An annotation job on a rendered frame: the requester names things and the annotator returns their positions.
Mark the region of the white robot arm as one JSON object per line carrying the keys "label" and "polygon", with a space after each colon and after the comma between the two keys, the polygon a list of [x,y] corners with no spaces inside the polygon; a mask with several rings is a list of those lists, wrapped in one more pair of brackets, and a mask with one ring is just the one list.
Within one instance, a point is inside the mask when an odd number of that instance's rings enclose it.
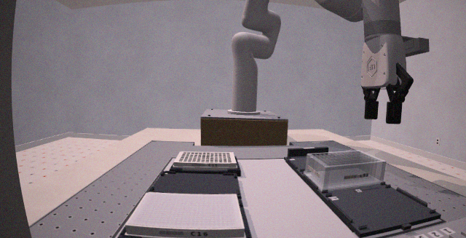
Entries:
{"label": "white robot arm", "polygon": [[[399,0],[315,1],[350,22],[363,20],[364,38],[375,33],[395,33],[401,36]],[[261,36],[239,32],[232,38],[232,109],[227,111],[228,114],[260,114],[256,110],[258,67],[254,58],[268,59],[272,56],[281,26],[280,16],[267,9],[268,3],[269,0],[246,0],[242,14],[242,25],[262,32]],[[429,39],[401,37],[406,57],[430,51]]]}

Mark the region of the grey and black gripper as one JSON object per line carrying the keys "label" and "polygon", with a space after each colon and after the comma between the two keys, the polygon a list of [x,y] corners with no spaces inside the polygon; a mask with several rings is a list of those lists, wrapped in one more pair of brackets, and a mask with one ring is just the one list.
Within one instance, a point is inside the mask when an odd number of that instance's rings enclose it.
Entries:
{"label": "grey and black gripper", "polygon": [[361,68],[361,87],[366,101],[364,118],[378,118],[379,101],[376,100],[379,91],[387,89],[390,102],[387,102],[386,123],[400,124],[402,103],[414,82],[406,72],[403,38],[395,33],[375,33],[364,39]]}

